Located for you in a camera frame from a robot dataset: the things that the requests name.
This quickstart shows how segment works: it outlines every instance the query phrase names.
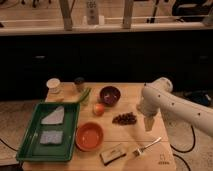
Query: white sponge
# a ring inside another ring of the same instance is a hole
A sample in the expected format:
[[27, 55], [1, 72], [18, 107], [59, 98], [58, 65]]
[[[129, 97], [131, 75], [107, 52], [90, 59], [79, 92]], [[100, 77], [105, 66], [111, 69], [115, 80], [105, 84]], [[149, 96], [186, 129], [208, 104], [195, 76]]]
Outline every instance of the white sponge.
[[41, 144], [61, 144], [63, 131], [43, 131], [41, 134]]

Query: tray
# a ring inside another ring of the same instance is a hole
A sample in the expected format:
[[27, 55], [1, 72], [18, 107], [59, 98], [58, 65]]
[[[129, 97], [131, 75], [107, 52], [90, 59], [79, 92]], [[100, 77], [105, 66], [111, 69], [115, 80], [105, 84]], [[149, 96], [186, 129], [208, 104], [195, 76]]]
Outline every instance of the tray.
[[[60, 125], [42, 125], [41, 120], [58, 106], [64, 106], [64, 121]], [[39, 103], [23, 137], [16, 155], [18, 161], [69, 161], [75, 143], [79, 103]], [[63, 140], [58, 145], [40, 144], [42, 131], [62, 130]]]

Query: green vegetable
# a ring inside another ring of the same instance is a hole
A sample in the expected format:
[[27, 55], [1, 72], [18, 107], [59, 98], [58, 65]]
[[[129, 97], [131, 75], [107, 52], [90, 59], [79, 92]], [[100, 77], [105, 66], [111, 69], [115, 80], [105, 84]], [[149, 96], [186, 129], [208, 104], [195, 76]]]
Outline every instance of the green vegetable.
[[77, 103], [81, 103], [83, 102], [88, 96], [89, 96], [89, 93], [91, 91], [91, 88], [90, 87], [87, 87], [81, 94], [81, 96], [79, 97], [79, 99], [77, 100]]

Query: apple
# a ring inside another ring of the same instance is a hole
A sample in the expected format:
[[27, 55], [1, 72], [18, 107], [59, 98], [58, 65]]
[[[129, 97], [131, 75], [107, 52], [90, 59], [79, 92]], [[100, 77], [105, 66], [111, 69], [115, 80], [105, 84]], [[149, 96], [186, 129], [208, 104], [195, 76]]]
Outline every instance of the apple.
[[93, 112], [96, 116], [102, 116], [105, 110], [105, 106], [101, 103], [96, 103], [93, 107]]

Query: orange bowl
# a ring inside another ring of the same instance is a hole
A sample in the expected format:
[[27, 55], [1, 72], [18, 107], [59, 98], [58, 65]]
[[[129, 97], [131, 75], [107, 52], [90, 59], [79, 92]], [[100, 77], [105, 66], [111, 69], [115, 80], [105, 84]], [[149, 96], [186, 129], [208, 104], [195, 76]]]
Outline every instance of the orange bowl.
[[102, 103], [113, 106], [115, 105], [121, 97], [120, 91], [113, 86], [104, 87], [100, 91], [100, 100]]
[[78, 127], [76, 132], [76, 144], [82, 151], [93, 151], [103, 142], [102, 127], [95, 122], [87, 122]]

